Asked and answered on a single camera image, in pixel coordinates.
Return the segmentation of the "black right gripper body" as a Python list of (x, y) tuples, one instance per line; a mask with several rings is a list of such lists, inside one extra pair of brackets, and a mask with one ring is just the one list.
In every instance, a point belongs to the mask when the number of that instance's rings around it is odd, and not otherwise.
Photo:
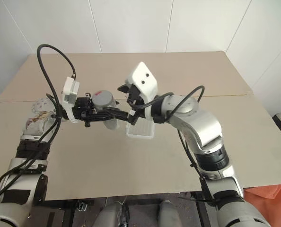
[(144, 109), (144, 100), (141, 97), (141, 92), (135, 85), (131, 85), (128, 90), (127, 103), (133, 110)]

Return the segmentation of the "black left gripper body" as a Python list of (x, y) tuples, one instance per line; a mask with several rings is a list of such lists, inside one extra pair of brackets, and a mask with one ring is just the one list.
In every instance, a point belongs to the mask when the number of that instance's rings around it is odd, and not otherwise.
[(91, 116), (96, 113), (91, 94), (86, 93), (84, 97), (78, 97), (72, 111), (75, 119), (83, 121), (85, 127), (89, 128)]

